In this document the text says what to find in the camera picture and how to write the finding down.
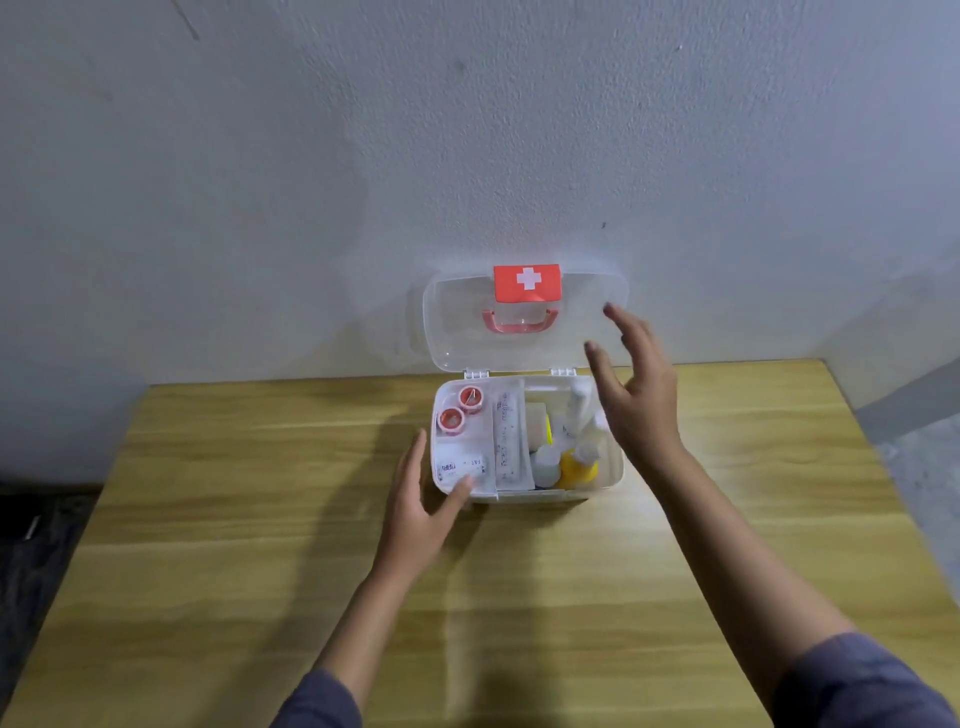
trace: white cross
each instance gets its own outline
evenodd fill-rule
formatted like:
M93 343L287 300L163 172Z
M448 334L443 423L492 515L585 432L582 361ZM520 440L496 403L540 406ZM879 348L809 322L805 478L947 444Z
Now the white cross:
M541 280L543 280L543 277L533 268L524 268L523 273L516 274L516 282L523 283L524 291L534 290Z

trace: first aid kit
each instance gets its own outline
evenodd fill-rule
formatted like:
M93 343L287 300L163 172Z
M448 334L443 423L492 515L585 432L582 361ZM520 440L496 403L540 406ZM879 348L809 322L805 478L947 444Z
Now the first aid kit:
M587 339L629 365L603 315L605 302L624 305L627 294L614 271L556 264L429 282L427 344L437 366L462 376L434 398L430 459L442 491L471 475L474 500L545 502L591 497L622 479L596 385L576 369L587 366Z

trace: red cross label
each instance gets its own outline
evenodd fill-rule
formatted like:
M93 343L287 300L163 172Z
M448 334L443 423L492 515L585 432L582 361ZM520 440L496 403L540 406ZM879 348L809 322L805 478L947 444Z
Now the red cross label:
M559 301L559 265L494 265L493 286L498 303Z

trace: sleeve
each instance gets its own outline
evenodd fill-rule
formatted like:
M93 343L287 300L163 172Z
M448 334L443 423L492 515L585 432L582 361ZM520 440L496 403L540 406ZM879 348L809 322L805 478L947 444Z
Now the sleeve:
M780 680L778 728L957 728L942 695L866 635L837 635L813 647Z
M270 728L360 728L353 695L329 672L307 672L290 693Z

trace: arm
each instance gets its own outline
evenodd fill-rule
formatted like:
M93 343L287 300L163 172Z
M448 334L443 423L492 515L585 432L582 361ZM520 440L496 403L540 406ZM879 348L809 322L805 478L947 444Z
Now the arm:
M353 594L313 672L280 709L274 728L359 724L357 710L362 711L367 703L400 607L418 577L440 553L472 487L469 478L464 478L440 509L428 514L420 500L420 461L425 443L426 434L420 430L397 462L373 567ZM331 709L331 701L351 702L344 689L355 705Z
M420 501L425 444L426 433L420 430L397 462L373 568L313 666L343 683L361 710L407 592L440 553L470 495L471 483L465 478L436 514L426 512Z
M677 428L677 379L650 327L609 305L634 377L622 385L607 354L587 343L613 436L643 476L684 552L724 637L768 712L801 656L853 624L788 568L686 451Z

